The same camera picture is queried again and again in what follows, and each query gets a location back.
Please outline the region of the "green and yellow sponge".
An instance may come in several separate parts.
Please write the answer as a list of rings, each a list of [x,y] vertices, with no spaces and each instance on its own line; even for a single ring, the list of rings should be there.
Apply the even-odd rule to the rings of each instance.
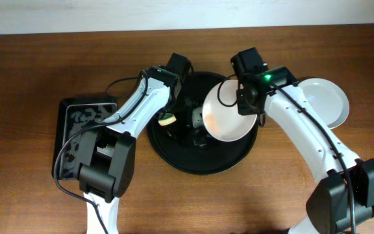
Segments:
[[[165,113],[158,117],[158,124],[161,126],[171,125],[172,123],[176,122],[177,119],[174,114],[172,113]]]

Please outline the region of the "white plate with ketchup blob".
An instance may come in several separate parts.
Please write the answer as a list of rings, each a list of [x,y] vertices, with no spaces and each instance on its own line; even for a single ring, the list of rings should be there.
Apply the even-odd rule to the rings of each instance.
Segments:
[[[208,133],[217,140],[232,142],[243,138],[252,130],[256,123],[256,115],[242,116],[238,114],[238,106],[225,107],[236,101],[238,89],[237,80],[227,80],[220,88],[221,83],[214,86],[207,94],[202,108],[204,126]]]

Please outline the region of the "white plate with orange stain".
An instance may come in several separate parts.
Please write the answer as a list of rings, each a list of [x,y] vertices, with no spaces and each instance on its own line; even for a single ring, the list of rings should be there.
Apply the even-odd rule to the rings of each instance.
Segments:
[[[310,78],[302,81],[299,87],[329,129],[346,121],[350,111],[349,100],[339,86],[326,79]]]

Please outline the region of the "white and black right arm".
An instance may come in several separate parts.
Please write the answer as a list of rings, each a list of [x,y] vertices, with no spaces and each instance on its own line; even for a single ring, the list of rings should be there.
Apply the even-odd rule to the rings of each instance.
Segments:
[[[363,161],[328,128],[306,99],[299,81],[281,66],[269,69],[255,48],[231,58],[238,78],[238,113],[269,116],[307,163],[316,188],[306,216],[287,233],[356,233],[374,218],[374,159]]]

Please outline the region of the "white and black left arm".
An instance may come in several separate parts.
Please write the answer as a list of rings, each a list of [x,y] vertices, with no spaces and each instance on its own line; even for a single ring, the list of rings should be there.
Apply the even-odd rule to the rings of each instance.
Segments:
[[[88,233],[117,233],[119,199],[134,174],[136,140],[158,111],[176,103],[191,62],[174,53],[165,66],[142,70],[117,112],[81,134],[73,176],[88,206]]]

